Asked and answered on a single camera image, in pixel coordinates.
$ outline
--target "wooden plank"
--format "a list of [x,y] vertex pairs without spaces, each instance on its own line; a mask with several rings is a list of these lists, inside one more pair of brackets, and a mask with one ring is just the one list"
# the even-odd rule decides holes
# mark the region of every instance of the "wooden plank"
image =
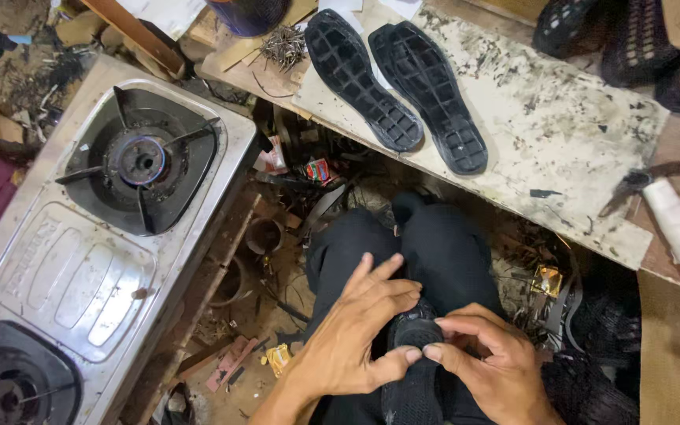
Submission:
[[213,345],[207,346],[198,353],[186,358],[177,369],[177,379],[179,381],[187,380],[195,372],[200,371],[204,366],[216,360],[232,343],[233,339],[226,336]]
[[[484,173],[453,174],[427,128],[416,150],[397,154],[385,149],[364,118],[331,92],[313,67],[293,103],[312,113],[313,120],[331,122],[372,149],[637,269],[652,234],[627,222],[625,211],[595,220],[591,230],[589,220],[628,170],[647,162],[667,110],[651,98],[612,88],[571,64],[471,24],[452,13],[454,8],[444,11],[427,2],[412,23],[449,58],[490,152]],[[364,2],[359,16],[364,34],[401,19],[386,9],[376,1]],[[532,198],[531,189],[562,195]]]
[[536,18],[549,0],[463,0],[497,15],[536,26]]
[[182,348],[190,341],[209,300],[222,283],[260,199],[261,195],[251,190],[243,190],[237,195],[206,254],[207,259],[201,263],[183,295],[185,310],[180,321],[157,345],[120,414],[125,425],[148,424],[156,405],[177,375],[185,355]]
[[639,272],[640,423],[680,423],[680,287]]
[[130,14],[116,0],[83,0],[86,6],[106,22],[138,44],[140,49],[161,63],[176,76],[184,66],[180,58],[162,40],[151,33],[143,24]]

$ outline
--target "stainless steel stove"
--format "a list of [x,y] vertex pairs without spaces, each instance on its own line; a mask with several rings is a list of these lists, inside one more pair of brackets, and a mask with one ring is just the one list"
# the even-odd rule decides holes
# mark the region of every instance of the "stainless steel stove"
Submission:
[[97,60],[0,220],[0,423],[115,419],[255,132]]

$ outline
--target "black rubber shoe sole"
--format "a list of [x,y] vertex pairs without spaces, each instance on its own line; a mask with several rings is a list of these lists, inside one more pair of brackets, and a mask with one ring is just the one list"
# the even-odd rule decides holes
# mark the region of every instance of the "black rubber shoe sole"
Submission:
[[487,149],[437,44],[408,21],[369,35],[385,79],[421,114],[448,168],[468,175],[484,171]]
[[327,86],[350,104],[387,149],[408,152],[424,137],[424,126],[374,78],[361,37],[332,9],[308,23],[311,62]]
[[[433,322],[434,308],[425,300],[393,319],[388,349],[399,346],[424,348],[443,341],[440,327]],[[382,412],[387,425],[442,425],[443,412],[436,390],[438,364],[422,358],[412,365],[401,381],[385,384]]]

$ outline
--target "black shoe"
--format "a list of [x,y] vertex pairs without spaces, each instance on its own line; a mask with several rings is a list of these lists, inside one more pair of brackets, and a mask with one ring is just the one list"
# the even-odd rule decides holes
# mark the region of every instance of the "black shoe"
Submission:
[[[413,309],[393,318],[388,349],[443,342],[442,331],[434,323],[437,313],[421,298]],[[387,425],[442,425],[443,412],[437,397],[435,377],[439,364],[428,358],[414,363],[406,377],[383,385],[382,412]]]
[[397,227],[405,227],[413,214],[427,206],[424,198],[416,192],[401,192],[392,199],[392,215],[395,217]]

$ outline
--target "shoe sole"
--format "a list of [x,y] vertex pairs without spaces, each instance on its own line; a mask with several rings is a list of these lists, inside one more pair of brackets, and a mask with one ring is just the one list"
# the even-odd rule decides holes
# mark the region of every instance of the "shoe sole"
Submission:
[[408,152],[424,137],[424,126],[374,78],[361,37],[340,15],[325,9],[306,29],[311,62],[322,81],[366,120],[382,145]]

